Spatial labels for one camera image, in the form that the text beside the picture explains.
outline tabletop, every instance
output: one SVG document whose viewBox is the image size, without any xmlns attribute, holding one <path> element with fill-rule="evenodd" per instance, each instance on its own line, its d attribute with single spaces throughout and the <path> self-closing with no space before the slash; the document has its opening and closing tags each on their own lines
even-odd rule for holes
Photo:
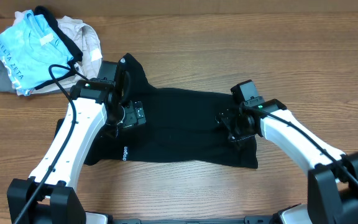
<svg viewBox="0 0 358 224">
<path fill-rule="evenodd" d="M 358 12 L 84 17 L 104 60 L 131 53 L 157 88 L 230 94 L 252 79 L 266 100 L 288 106 L 309 130 L 346 153 L 358 151 Z M 0 19 L 0 33 L 12 24 Z M 0 223 L 6 190 L 47 152 L 62 94 L 0 93 Z M 307 180 L 277 146 L 257 137 L 258 169 L 188 161 L 100 161 L 83 166 L 85 210 L 143 220 L 271 215 L 307 202 Z"/>
</svg>

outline folded clothes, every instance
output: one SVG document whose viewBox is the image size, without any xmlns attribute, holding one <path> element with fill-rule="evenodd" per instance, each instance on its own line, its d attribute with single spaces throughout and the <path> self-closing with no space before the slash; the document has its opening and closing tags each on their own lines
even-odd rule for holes
<svg viewBox="0 0 358 224">
<path fill-rule="evenodd" d="M 41 9 L 43 9 L 43 11 L 41 12 L 42 14 L 40 16 L 45 16 L 48 23 L 53 24 L 54 22 L 53 21 L 51 22 L 50 20 L 51 18 L 54 19 L 54 17 L 47 9 L 39 6 L 36 8 L 36 12 L 41 11 Z M 16 19 L 13 25 L 16 25 L 21 21 L 23 21 L 25 18 L 25 13 L 26 11 L 15 12 Z M 72 19 L 67 16 L 63 17 L 62 19 L 57 19 L 57 24 L 58 27 L 53 27 L 52 25 L 52 28 L 54 28 L 54 30 L 58 29 L 58 31 L 62 32 L 64 36 L 69 38 L 68 40 L 70 42 L 75 43 L 75 47 L 71 47 L 71 45 L 69 44 L 70 42 L 65 41 L 66 40 L 65 38 L 62 39 L 65 45 L 68 45 L 67 48 L 69 49 L 71 54 L 73 54 L 74 60 L 82 60 L 82 62 L 76 62 L 74 64 L 74 69 L 78 73 L 84 75 L 89 79 L 96 78 L 99 73 L 99 69 L 102 61 L 102 55 L 100 50 L 101 46 L 96 31 L 88 24 L 85 24 L 82 20 Z M 79 55 L 79 53 L 76 52 L 76 49 L 80 49 L 81 55 Z M 6 84 L 7 81 L 9 81 L 6 74 L 7 74 L 6 68 L 3 67 L 3 64 L 0 63 L 0 91 L 12 92 L 11 87 Z M 80 79 L 81 77 L 79 76 L 70 75 L 67 78 L 64 78 L 63 80 L 60 80 L 59 83 L 65 89 L 70 89 L 70 87 L 73 86 Z M 52 83 L 51 80 L 49 80 L 35 87 L 32 94 L 55 93 L 55 92 L 60 92 L 60 90 L 56 86 L 56 84 Z"/>
<path fill-rule="evenodd" d="M 73 56 L 50 28 L 43 15 L 25 12 L 22 21 L 0 34 L 0 60 L 16 91 L 30 95 L 34 88 L 50 80 L 48 68 L 52 64 L 68 66 Z M 60 78 L 67 70 L 56 68 Z"/>
</svg>

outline black garment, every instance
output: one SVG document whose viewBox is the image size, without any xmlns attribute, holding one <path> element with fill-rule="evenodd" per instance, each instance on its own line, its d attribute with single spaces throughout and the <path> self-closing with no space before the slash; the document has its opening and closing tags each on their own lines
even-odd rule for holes
<svg viewBox="0 0 358 224">
<path fill-rule="evenodd" d="M 257 168 L 255 137 L 241 149 L 227 140 L 228 132 L 219 128 L 215 116 L 236 107 L 231 95 L 151 86 L 142 66 L 126 54 L 124 69 L 131 76 L 129 99 L 141 101 L 146 124 L 120 130 L 116 139 L 94 140 L 85 164 L 100 159 L 145 162 L 199 160 L 236 167 Z"/>
<path fill-rule="evenodd" d="M 66 75 L 64 75 L 60 78 L 57 78 L 57 80 L 58 81 L 64 80 L 68 77 L 75 75 L 76 70 L 75 70 L 74 64 L 76 62 L 82 62 L 82 56 L 83 56 L 82 51 L 78 48 L 78 46 L 74 43 L 73 40 L 68 38 L 67 35 L 64 34 L 62 32 L 62 30 L 60 30 L 60 28 L 58 27 L 58 23 L 57 23 L 55 16 L 53 16 L 53 14 L 46 7 L 37 6 L 35 8 L 34 15 L 40 15 L 40 14 L 44 15 L 44 18 L 48 22 L 48 25 L 53 29 L 53 31 L 55 31 L 55 33 L 58 35 L 60 40 L 62 40 L 62 42 L 66 45 L 68 51 L 73 56 L 73 60 L 67 62 L 67 64 L 70 66 L 71 70 L 68 73 L 66 73 Z M 47 85 L 51 85 L 53 83 L 54 83 L 53 80 L 48 80 L 48 81 L 44 82 L 43 84 L 36 86 L 35 89 L 39 90 L 39 89 L 41 89 Z"/>
</svg>

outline light blue shirt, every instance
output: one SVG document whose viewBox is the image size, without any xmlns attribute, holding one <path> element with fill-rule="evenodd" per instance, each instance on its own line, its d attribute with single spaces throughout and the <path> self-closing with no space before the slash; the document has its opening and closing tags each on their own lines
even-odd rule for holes
<svg viewBox="0 0 358 224">
<path fill-rule="evenodd" d="M 70 68 L 67 62 L 72 59 L 44 15 L 34 16 L 31 10 L 25 12 L 22 21 L 0 34 L 0 60 L 7 68 L 13 87 L 25 96 L 36 86 L 51 80 L 50 65 Z M 67 72 L 63 68 L 53 68 L 56 78 Z"/>
</svg>

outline black cable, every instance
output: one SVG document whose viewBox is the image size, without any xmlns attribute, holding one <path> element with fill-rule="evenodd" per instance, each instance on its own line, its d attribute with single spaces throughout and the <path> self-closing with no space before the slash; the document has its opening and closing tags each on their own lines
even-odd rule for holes
<svg viewBox="0 0 358 224">
<path fill-rule="evenodd" d="M 262 113 L 266 116 L 276 119 L 277 121 L 283 122 L 284 124 L 288 125 L 289 127 L 292 127 L 293 129 L 297 130 L 300 134 L 302 134 L 305 138 L 307 138 L 307 140 L 309 140 L 314 146 L 316 146 L 316 148 L 321 153 L 323 153 L 328 159 L 332 160 L 333 164 L 335 166 L 337 166 L 338 168 L 340 168 L 340 170 L 345 174 L 345 176 L 347 178 L 349 178 L 353 182 L 353 184 L 355 184 L 358 187 L 358 180 L 347 169 L 345 169 L 344 166 L 340 165 L 340 163 L 338 163 L 338 161 L 335 158 L 333 158 L 333 156 L 331 156 L 327 152 L 327 150 L 323 149 L 315 140 L 313 140 L 309 135 L 307 135 L 302 129 L 298 128 L 296 125 L 294 125 L 290 121 L 286 121 L 286 120 L 284 120 L 278 116 L 275 116 L 274 114 L 271 114 L 269 112 L 266 112 L 266 111 L 263 111 L 260 109 L 256 109 L 256 108 L 252 108 L 249 106 L 245 106 L 245 105 L 242 105 L 242 108 L 244 108 L 246 110 L 254 111 L 256 113 Z"/>
<path fill-rule="evenodd" d="M 86 78 L 84 75 L 80 74 L 79 72 L 77 72 L 76 70 L 72 70 L 70 68 L 64 67 L 63 65 L 53 65 L 54 67 L 58 67 L 58 68 L 64 68 L 65 70 L 69 70 L 69 71 L 73 71 L 75 72 L 78 76 L 80 76 L 81 78 L 85 79 L 86 81 L 89 81 L 88 78 Z"/>
<path fill-rule="evenodd" d="M 57 163 L 57 161 L 59 160 L 60 155 L 62 154 L 62 152 L 64 151 L 64 149 L 66 148 L 66 145 L 68 143 L 68 140 L 71 137 L 71 134 L 73 134 L 73 130 L 74 130 L 74 126 L 76 123 L 76 118 L 77 118 L 77 112 L 75 109 L 75 105 L 73 100 L 70 98 L 70 96 L 68 95 L 68 93 L 66 92 L 66 90 L 61 86 L 61 84 L 57 81 L 57 79 L 55 78 L 55 76 L 52 73 L 52 68 L 53 67 L 59 67 L 62 68 L 63 66 L 61 65 L 51 65 L 49 66 L 49 75 L 51 76 L 52 80 L 56 83 L 56 85 L 59 87 L 59 89 L 64 93 L 64 95 L 66 96 L 66 98 L 68 99 L 68 101 L 70 102 L 71 108 L 73 110 L 73 121 L 71 122 L 71 126 L 70 126 L 70 130 L 67 133 L 67 137 L 65 139 L 65 141 L 63 142 L 62 146 L 60 147 L 59 151 L 57 152 L 55 158 L 53 159 L 51 165 L 48 167 L 47 173 L 44 175 L 44 177 L 42 178 L 41 182 L 39 183 L 38 187 L 35 189 L 34 193 L 31 195 L 30 199 L 27 201 L 27 203 L 24 205 L 23 209 L 21 210 L 20 214 L 17 216 L 17 218 L 15 219 L 14 224 L 18 224 L 20 222 L 20 220 L 23 218 L 24 214 L 26 213 L 26 211 L 29 209 L 29 207 L 31 206 L 32 202 L 35 200 L 35 198 L 38 196 L 39 191 L 41 190 L 42 186 L 44 185 L 44 183 L 47 181 L 50 173 L 52 173 L 52 171 L 55 169 L 55 165 Z"/>
<path fill-rule="evenodd" d="M 128 85 L 127 85 L 127 89 L 124 93 L 124 97 L 121 100 L 121 104 L 124 105 L 127 103 L 128 101 L 128 97 L 129 97 L 129 93 L 131 92 L 131 75 L 128 72 L 125 72 L 125 77 L 128 80 Z"/>
</svg>

